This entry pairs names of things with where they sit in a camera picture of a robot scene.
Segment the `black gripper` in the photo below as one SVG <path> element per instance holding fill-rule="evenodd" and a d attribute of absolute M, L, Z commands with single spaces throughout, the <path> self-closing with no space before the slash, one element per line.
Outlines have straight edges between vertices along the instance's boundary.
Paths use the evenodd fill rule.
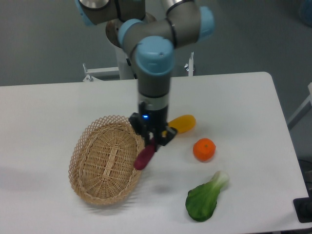
<path fill-rule="evenodd" d="M 132 113 L 129 117 L 135 133 L 144 139 L 145 147 L 150 145 L 152 137 L 154 138 L 155 152 L 177 135 L 177 130 L 169 127 L 167 115 L 168 106 L 158 110 L 149 110 L 148 104 L 141 101 L 138 105 L 138 113 Z"/>

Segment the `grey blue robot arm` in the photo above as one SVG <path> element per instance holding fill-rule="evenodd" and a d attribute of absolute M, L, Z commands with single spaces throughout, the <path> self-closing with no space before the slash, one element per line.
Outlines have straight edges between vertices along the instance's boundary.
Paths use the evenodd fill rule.
<path fill-rule="evenodd" d="M 213 13 L 206 6 L 193 0 L 165 0 L 162 4 L 165 19 L 147 22 L 143 0 L 76 1 L 87 25 L 121 22 L 117 39 L 137 78 L 138 90 L 138 112 L 129 122 L 154 150 L 177 134 L 167 122 L 174 50 L 207 39 L 215 29 Z"/>

